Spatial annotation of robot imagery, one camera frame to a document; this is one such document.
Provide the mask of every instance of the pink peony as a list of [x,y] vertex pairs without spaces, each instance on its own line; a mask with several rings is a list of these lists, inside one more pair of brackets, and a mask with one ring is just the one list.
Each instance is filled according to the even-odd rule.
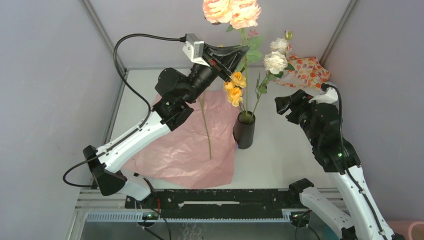
[[230,24],[235,29],[256,27],[261,7],[257,0],[231,0],[232,18]]
[[213,24],[228,23],[233,16],[230,2],[230,0],[203,0],[204,17]]

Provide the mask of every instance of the orange patterned cloth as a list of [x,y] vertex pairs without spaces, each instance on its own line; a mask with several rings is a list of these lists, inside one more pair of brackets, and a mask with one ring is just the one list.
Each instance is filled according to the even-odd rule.
[[291,55],[287,57],[287,62],[293,65],[294,70],[288,70],[282,78],[274,79],[274,82],[293,88],[312,87],[321,88],[321,84],[327,82],[330,72],[320,65],[316,57],[299,57]]

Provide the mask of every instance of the pink paper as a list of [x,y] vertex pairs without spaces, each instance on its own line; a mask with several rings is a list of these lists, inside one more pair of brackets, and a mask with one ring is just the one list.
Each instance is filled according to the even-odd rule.
[[197,100],[189,104],[194,112],[184,124],[149,144],[123,167],[188,189],[230,184],[236,148],[233,126],[239,110],[228,102],[225,91],[206,91],[204,94],[212,159],[209,158],[208,137],[200,101]]

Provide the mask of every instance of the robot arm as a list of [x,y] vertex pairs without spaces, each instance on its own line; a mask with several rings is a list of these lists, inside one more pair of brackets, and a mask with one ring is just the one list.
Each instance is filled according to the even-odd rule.
[[100,192],[104,196],[122,193],[143,200],[151,192],[150,183],[141,177],[125,175],[121,167],[154,140],[182,125],[193,109],[192,104],[217,78],[229,82],[248,46],[215,47],[204,43],[196,34],[187,34],[183,52],[194,63],[188,76],[174,68],[164,69],[155,86],[161,99],[153,105],[147,121],[141,120],[127,132],[83,153]]
[[275,103],[280,115],[291,110],[285,117],[302,128],[315,159],[335,182],[350,216],[324,198],[306,178],[291,184],[289,190],[340,239],[403,240],[403,236],[395,234],[385,222],[371,196],[354,147],[341,139],[341,118],[332,104],[337,100],[337,92],[328,86],[325,94],[316,97],[298,90],[290,96],[275,98]]

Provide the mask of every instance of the gray wall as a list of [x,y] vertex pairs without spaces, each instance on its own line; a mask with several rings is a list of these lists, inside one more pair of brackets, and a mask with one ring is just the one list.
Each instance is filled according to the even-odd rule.
[[344,132],[389,220],[424,220],[422,0],[359,1],[326,67]]
[[[228,23],[215,26],[204,19],[202,0],[91,2],[114,43],[133,33],[169,38],[198,33],[214,46],[240,42],[238,31],[225,33]],[[264,35],[261,52],[268,54],[270,42],[282,38],[285,30],[292,30],[292,52],[320,58],[348,3],[349,0],[258,0],[262,12],[257,19],[257,31]],[[133,38],[119,47],[119,56],[127,68],[191,67],[193,64],[182,48],[179,42]]]
[[0,239],[61,240],[120,81],[76,0],[2,0],[0,33]]

